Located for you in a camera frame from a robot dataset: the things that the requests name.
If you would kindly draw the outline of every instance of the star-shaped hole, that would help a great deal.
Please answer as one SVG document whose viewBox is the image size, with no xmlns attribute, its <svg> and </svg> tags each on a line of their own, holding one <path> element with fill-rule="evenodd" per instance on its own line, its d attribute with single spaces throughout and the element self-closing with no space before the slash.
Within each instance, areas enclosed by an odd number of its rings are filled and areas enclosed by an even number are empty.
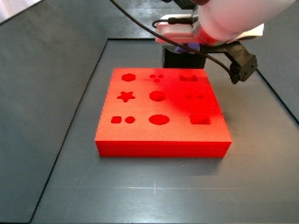
<svg viewBox="0 0 299 224">
<path fill-rule="evenodd" d="M 118 99 L 122 99 L 125 102 L 129 102 L 130 99 L 135 99 L 134 92 L 121 92 Z"/>
</svg>

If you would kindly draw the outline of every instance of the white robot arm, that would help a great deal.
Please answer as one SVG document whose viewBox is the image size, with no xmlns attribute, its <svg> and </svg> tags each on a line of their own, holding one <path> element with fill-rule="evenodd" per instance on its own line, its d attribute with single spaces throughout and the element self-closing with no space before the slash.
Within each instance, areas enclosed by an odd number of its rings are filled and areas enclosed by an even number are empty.
<svg viewBox="0 0 299 224">
<path fill-rule="evenodd" d="M 194 0 L 193 14 L 162 17 L 191 18 L 191 24 L 157 23 L 157 32 L 178 43 L 219 46 L 263 35 L 265 25 L 295 0 Z"/>
</svg>

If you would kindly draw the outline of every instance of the circular hole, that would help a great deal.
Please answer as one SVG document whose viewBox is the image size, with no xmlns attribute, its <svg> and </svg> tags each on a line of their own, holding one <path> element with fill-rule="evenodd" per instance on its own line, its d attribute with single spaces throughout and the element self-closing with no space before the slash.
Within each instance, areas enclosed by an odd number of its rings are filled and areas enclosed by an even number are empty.
<svg viewBox="0 0 299 224">
<path fill-rule="evenodd" d="M 126 119 L 126 122 L 127 123 L 134 123 L 135 122 L 135 118 L 133 116 L 130 116 L 127 119 Z"/>
<path fill-rule="evenodd" d="M 137 79 L 137 76 L 133 73 L 127 73 L 122 76 L 123 81 L 134 81 Z"/>
<path fill-rule="evenodd" d="M 153 115 L 149 120 L 155 125 L 163 125 L 170 122 L 170 117 L 167 115 Z"/>
<path fill-rule="evenodd" d="M 155 102 L 161 102 L 165 100 L 166 98 L 166 94 L 163 91 L 154 91 L 151 94 L 150 94 L 150 98 L 153 101 Z"/>
</svg>

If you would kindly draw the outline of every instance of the metal table surface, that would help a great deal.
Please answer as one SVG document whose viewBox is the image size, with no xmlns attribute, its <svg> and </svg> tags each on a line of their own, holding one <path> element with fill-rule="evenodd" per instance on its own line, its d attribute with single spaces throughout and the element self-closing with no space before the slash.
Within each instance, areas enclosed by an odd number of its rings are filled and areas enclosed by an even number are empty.
<svg viewBox="0 0 299 224">
<path fill-rule="evenodd" d="M 235 86 L 207 63 L 234 139 L 223 159 L 99 156 L 113 70 L 161 60 L 153 40 L 109 41 L 32 223 L 299 222 L 298 124 L 258 73 Z"/>
</svg>

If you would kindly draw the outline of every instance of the red cube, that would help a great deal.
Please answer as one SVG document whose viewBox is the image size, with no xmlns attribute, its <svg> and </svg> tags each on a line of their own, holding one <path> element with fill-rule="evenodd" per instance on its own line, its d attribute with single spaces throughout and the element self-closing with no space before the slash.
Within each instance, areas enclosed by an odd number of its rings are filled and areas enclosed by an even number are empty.
<svg viewBox="0 0 299 224">
<path fill-rule="evenodd" d="M 95 140 L 102 157 L 223 158 L 231 136 L 205 71 L 115 69 Z"/>
</svg>

